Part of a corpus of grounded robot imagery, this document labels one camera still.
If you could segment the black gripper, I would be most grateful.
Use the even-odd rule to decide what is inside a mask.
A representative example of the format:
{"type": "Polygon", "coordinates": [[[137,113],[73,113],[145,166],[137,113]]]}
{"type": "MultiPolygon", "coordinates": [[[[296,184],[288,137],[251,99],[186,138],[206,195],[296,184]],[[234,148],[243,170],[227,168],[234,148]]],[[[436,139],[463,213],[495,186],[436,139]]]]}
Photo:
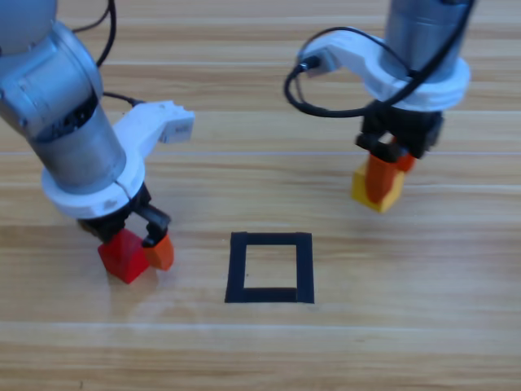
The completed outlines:
{"type": "Polygon", "coordinates": [[[363,117],[365,164],[356,170],[356,201],[396,203],[401,172],[409,172],[434,146],[443,125],[442,112],[389,108],[363,117]]]}
{"type": "Polygon", "coordinates": [[[169,237],[171,219],[168,214],[150,205],[150,201],[150,192],[146,185],[142,185],[128,204],[103,217],[80,219],[79,227],[102,243],[108,243],[125,228],[125,221],[136,211],[147,221],[147,236],[142,241],[142,247],[149,264],[158,270],[169,270],[174,262],[174,248],[169,237]]]}

